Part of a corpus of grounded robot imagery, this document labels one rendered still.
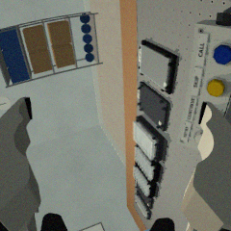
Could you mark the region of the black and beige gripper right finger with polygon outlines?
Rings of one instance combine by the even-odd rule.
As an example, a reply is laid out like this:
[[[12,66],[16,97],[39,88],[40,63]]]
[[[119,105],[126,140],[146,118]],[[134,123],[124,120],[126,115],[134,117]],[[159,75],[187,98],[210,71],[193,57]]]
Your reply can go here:
[[[198,145],[202,161],[181,205],[186,231],[231,231],[231,124],[208,101],[202,103],[198,124],[203,129]]]

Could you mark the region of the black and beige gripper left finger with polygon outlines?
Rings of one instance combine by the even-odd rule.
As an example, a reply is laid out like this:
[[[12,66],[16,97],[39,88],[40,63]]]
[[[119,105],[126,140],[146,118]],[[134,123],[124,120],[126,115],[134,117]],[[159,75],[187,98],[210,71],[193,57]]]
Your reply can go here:
[[[30,97],[19,98],[0,117],[0,231],[37,231],[39,184],[25,155],[30,119]]]

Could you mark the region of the grey flat base plate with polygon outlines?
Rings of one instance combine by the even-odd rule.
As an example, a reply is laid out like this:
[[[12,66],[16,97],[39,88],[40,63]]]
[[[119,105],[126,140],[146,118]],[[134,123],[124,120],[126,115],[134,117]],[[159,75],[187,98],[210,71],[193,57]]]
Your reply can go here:
[[[175,231],[186,231],[188,220],[181,210],[185,189],[196,165],[202,161],[200,151],[177,143],[184,110],[193,51],[195,23],[217,20],[217,13],[231,7],[229,0],[137,0],[137,116],[143,116],[164,138],[159,181],[153,198],[150,219],[139,205],[134,205],[146,229],[158,218],[171,218]],[[161,91],[155,83],[141,75],[139,47],[146,40],[177,56],[172,93]],[[169,102],[167,126],[163,132],[140,111],[138,86],[143,81]]]

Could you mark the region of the grey control panel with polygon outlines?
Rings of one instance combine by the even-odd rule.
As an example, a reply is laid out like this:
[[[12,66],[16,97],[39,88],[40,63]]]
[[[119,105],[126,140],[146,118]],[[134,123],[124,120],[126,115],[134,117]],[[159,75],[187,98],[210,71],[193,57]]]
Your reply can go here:
[[[195,23],[192,51],[177,143],[199,151],[203,101],[213,103],[231,124],[231,7],[217,13],[217,20]]]

